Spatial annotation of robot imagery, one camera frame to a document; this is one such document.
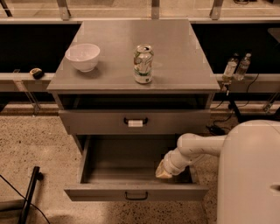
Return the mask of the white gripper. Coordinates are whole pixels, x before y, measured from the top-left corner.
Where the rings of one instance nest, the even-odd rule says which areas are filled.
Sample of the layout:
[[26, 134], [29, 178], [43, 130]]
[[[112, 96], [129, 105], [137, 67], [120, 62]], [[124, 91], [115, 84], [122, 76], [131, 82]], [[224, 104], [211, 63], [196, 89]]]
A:
[[160, 161], [155, 175], [158, 179], [170, 179], [183, 172], [192, 162], [190, 157], [183, 155], [178, 149], [171, 150]]

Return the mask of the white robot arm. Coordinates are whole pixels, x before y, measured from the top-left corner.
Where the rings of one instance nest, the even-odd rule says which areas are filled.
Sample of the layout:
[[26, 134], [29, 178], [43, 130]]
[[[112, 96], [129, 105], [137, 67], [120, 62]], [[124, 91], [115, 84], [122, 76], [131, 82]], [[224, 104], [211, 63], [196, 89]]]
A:
[[224, 136], [186, 133], [156, 177], [177, 176], [206, 154], [219, 158], [216, 224], [280, 224], [280, 122], [247, 121]]

